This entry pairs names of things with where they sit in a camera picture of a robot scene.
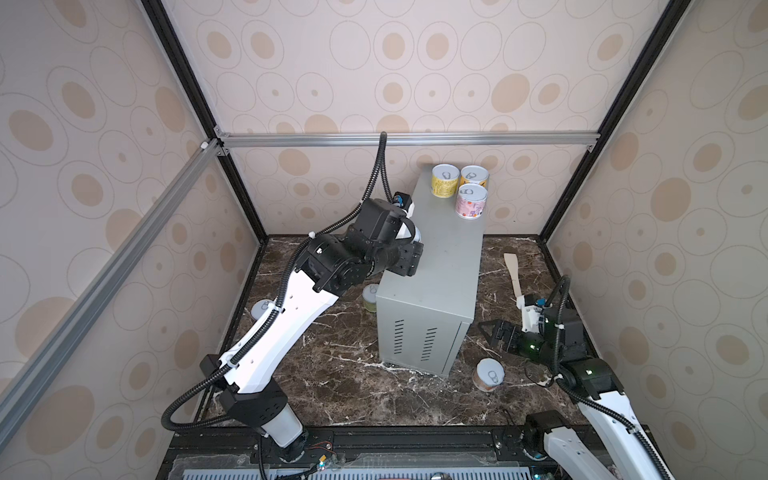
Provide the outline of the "yellow label can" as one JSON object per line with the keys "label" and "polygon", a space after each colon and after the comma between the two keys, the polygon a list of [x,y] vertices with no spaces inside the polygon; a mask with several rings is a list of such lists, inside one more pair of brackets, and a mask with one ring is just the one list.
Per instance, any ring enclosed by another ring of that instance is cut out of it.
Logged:
{"label": "yellow label can", "polygon": [[460,170],[450,164],[438,164],[431,171],[431,192],[438,198],[450,198],[456,194]]}

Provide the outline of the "red label can front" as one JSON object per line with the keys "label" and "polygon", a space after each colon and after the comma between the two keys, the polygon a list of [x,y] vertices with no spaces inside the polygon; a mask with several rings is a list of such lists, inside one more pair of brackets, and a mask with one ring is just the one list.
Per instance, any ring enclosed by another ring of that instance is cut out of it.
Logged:
{"label": "red label can front", "polygon": [[493,358],[484,358],[476,365],[472,380],[478,390],[491,392],[504,383],[504,378],[502,364]]}

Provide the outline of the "orange label can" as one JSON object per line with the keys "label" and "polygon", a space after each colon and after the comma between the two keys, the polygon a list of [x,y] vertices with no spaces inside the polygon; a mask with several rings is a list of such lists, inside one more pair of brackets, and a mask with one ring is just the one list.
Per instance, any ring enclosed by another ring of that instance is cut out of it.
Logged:
{"label": "orange label can", "polygon": [[468,165],[463,167],[460,171],[459,186],[472,184],[486,188],[488,179],[489,172],[487,169],[479,165]]}

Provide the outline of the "brown label can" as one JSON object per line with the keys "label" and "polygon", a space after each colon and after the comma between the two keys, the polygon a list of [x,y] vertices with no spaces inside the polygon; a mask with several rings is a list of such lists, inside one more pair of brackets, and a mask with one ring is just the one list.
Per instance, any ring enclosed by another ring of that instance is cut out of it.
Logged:
{"label": "brown label can", "polygon": [[256,302],[250,309],[251,318],[254,321],[258,321],[265,312],[271,310],[272,303],[273,301],[270,299],[262,299]]}

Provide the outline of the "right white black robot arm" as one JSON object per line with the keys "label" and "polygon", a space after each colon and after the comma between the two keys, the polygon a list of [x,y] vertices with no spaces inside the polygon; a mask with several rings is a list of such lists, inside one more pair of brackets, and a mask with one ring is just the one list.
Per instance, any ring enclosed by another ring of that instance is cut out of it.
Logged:
{"label": "right white black robot arm", "polygon": [[529,414],[520,444],[533,461],[552,460],[572,479],[670,479],[673,474],[638,420],[611,366],[589,351],[578,313],[567,307],[570,279],[562,276],[550,295],[524,294],[510,275],[521,322],[481,323],[492,347],[542,366],[541,387],[556,385],[578,406],[612,459],[606,467],[555,410]]}

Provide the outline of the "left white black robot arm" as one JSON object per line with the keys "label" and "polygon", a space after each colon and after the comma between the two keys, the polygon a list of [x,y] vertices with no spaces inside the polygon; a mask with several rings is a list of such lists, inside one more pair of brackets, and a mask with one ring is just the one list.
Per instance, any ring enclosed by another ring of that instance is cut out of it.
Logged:
{"label": "left white black robot arm", "polygon": [[[308,327],[350,288],[383,271],[415,275],[423,245],[411,217],[411,197],[391,190],[386,173],[387,135],[377,154],[364,194],[348,215],[297,247],[281,275],[274,301],[241,340],[204,362],[206,377],[163,412],[172,432],[205,428],[234,419],[272,439],[281,449],[303,448],[305,428],[273,374]],[[197,394],[220,389],[223,417],[178,423],[173,416]]]}

